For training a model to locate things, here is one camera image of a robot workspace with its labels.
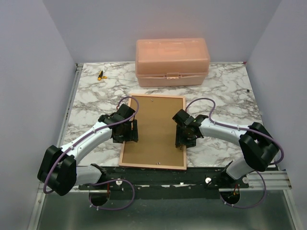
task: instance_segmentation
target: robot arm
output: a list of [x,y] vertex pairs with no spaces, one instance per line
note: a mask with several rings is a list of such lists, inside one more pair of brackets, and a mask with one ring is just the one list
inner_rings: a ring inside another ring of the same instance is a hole
[[[99,167],[77,165],[95,147],[110,138],[114,143],[137,142],[137,120],[127,120],[133,114],[135,111],[132,108],[122,104],[115,113],[100,116],[93,127],[74,141],[59,148],[50,146],[44,155],[37,175],[38,179],[45,182],[52,171],[47,185],[60,196],[67,194],[76,185],[97,183],[103,174]],[[66,154],[61,158],[59,164],[54,170],[51,170],[64,153]]]
[[203,137],[226,140],[241,147],[243,157],[232,161],[222,172],[221,176],[225,181],[237,180],[254,170],[265,171],[279,151],[272,141],[263,135],[249,131],[252,129],[252,131],[255,130],[271,137],[264,126],[257,122],[250,126],[223,123],[225,126],[237,127],[233,129],[218,125],[220,122],[212,122],[205,115],[198,115],[194,118],[184,110],[180,110],[173,120],[177,123],[176,147],[181,145],[186,145],[187,148],[194,147],[196,139]]

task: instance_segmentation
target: cable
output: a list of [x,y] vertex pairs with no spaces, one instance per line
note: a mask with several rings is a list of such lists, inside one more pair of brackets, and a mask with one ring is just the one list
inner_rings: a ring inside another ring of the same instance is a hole
[[[115,122],[115,123],[112,123],[112,124],[109,124],[109,125],[106,125],[106,126],[102,126],[102,127],[100,127],[100,128],[97,128],[96,130],[93,130],[93,131],[89,132],[88,134],[86,134],[84,137],[80,138],[80,139],[79,139],[78,141],[76,141],[72,146],[73,146],[73,147],[76,147],[81,141],[83,141],[84,139],[86,139],[87,137],[89,137],[90,135],[92,135],[93,133],[95,133],[96,131],[99,131],[99,130],[104,129],[104,128],[107,128],[107,127],[116,126],[116,125],[119,125],[119,124],[121,124],[121,123],[124,123],[124,122],[129,121],[130,119],[132,119],[132,118],[137,114],[137,112],[139,111],[140,105],[139,105],[138,100],[136,100],[134,97],[127,96],[127,97],[123,97],[123,98],[119,101],[118,106],[120,105],[120,103],[121,103],[123,100],[125,100],[125,99],[127,99],[127,98],[133,99],[133,100],[136,102],[136,105],[137,105],[135,112],[134,112],[130,117],[126,118],[125,120],[122,120],[122,121],[119,121],[119,122]],[[51,169],[50,169],[50,171],[49,171],[49,173],[48,173],[48,175],[47,175],[47,177],[46,177],[46,179],[45,179],[45,182],[44,182],[43,192],[44,192],[45,194],[50,194],[50,193],[53,192],[53,190],[47,191],[47,184],[48,184],[48,181],[49,181],[49,179],[50,179],[50,177],[51,177],[51,175],[52,175],[54,169],[56,168],[56,166],[57,166],[58,163],[60,162],[60,160],[61,160],[70,150],[71,150],[70,148],[68,148],[67,150],[65,150],[65,151],[59,156],[59,158],[54,162],[53,166],[51,167]]]
[[261,177],[261,180],[262,180],[262,182],[263,182],[263,186],[264,186],[264,189],[263,189],[263,191],[264,191],[264,193],[263,193],[263,196],[262,196],[262,198],[260,199],[260,201],[258,201],[257,203],[255,203],[254,205],[250,205],[250,206],[237,206],[237,205],[231,205],[231,204],[229,204],[229,203],[227,203],[223,198],[222,198],[222,196],[220,195],[220,198],[221,198],[221,200],[223,201],[223,203],[225,204],[225,205],[228,205],[228,206],[230,206],[230,207],[235,207],[235,208],[241,208],[241,209],[247,209],[247,208],[253,208],[253,207],[256,207],[256,206],[258,206],[258,205],[260,205],[263,201],[264,201],[264,199],[265,199],[265,197],[267,196],[267,186],[266,186],[266,184],[265,184],[265,181],[264,181],[264,178],[263,178],[263,176],[258,172],[258,171],[255,171],[256,173],[258,173],[258,175]]
[[211,111],[209,112],[209,119],[210,119],[210,121],[211,121],[212,123],[214,123],[214,124],[216,124],[216,125],[219,125],[219,126],[226,127],[226,128],[233,128],[233,129],[239,129],[239,130],[244,130],[244,131],[249,131],[249,132],[252,132],[252,133],[256,133],[256,134],[261,135],[261,136],[263,136],[263,137],[269,139],[270,141],[274,142],[274,143],[278,146],[278,148],[280,149],[281,156],[280,156],[280,159],[279,159],[278,161],[276,161],[276,162],[274,162],[274,163],[270,163],[270,165],[278,164],[278,163],[282,162],[282,160],[283,160],[283,158],[284,158],[284,151],[283,151],[283,148],[282,148],[282,146],[280,145],[280,143],[277,142],[276,140],[274,140],[273,138],[271,138],[271,137],[269,137],[268,135],[265,135],[265,134],[263,134],[263,133],[261,133],[261,132],[258,132],[258,131],[256,131],[256,130],[250,129],[250,128],[236,127],[236,126],[226,125],[226,124],[223,124],[223,123],[214,121],[214,120],[212,119],[212,113],[213,113],[213,111],[215,110],[215,105],[216,105],[216,104],[215,104],[215,101],[214,101],[213,99],[211,99],[211,98],[206,98],[206,97],[202,97],[202,98],[195,99],[195,100],[193,100],[192,102],[190,102],[190,103],[188,104],[188,106],[186,107],[186,111],[187,111],[187,109],[190,107],[190,105],[191,105],[192,103],[194,103],[194,102],[196,102],[196,101],[199,101],[199,100],[208,100],[208,101],[213,102],[213,107],[212,107]]
[[105,181],[105,182],[102,182],[102,183],[97,183],[97,184],[92,184],[92,185],[93,185],[93,186],[98,186],[98,185],[103,185],[103,184],[107,184],[107,183],[111,183],[111,182],[115,182],[115,181],[123,181],[123,182],[128,183],[128,184],[131,186],[131,188],[132,188],[132,198],[131,198],[131,200],[129,201],[129,203],[127,203],[127,204],[124,205],[123,207],[116,207],[116,208],[99,207],[99,206],[95,206],[95,205],[92,204],[91,196],[89,196],[89,202],[90,202],[90,204],[91,204],[90,207],[95,207],[95,208],[97,208],[97,211],[98,211],[98,209],[101,209],[101,210],[109,210],[109,211],[118,211],[118,210],[123,210],[123,209],[129,207],[129,206],[132,204],[132,202],[133,202],[133,200],[134,200],[134,197],[135,197],[135,190],[134,190],[134,187],[133,187],[133,185],[131,184],[130,181],[127,181],[127,180],[124,180],[124,179],[115,179],[115,180]]

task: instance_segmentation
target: wooden board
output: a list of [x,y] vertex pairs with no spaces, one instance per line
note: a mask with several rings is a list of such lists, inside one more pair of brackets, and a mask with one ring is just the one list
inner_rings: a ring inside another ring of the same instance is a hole
[[[187,169],[187,149],[175,147],[176,123],[173,116],[186,107],[184,96],[131,94],[140,104],[139,141],[124,143],[119,165],[142,168]],[[134,100],[129,106],[136,109]]]

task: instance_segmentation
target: white marble surface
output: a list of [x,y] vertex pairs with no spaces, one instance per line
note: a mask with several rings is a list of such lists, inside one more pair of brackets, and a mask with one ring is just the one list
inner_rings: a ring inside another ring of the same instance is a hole
[[[135,64],[87,63],[84,64],[69,124],[64,139],[68,143],[88,130],[102,114],[116,110],[121,97],[130,93],[184,95],[187,104],[199,97],[216,101],[213,118],[229,123],[250,125],[261,122],[260,113],[243,64],[211,64],[208,77],[199,86],[142,88],[137,81],[105,79],[98,81],[98,73],[111,78],[136,80]],[[194,103],[191,115],[208,115],[212,104],[208,101]],[[120,144],[108,140],[86,156],[80,165],[96,163],[118,166]],[[197,140],[197,146],[187,151],[188,167],[224,167],[242,156],[240,147],[215,138]]]

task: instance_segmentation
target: storage case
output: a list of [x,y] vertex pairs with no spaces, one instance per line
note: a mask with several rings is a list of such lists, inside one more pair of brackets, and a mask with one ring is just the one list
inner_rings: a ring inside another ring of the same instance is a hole
[[209,73],[203,38],[145,39],[138,40],[136,47],[140,86],[200,85]]

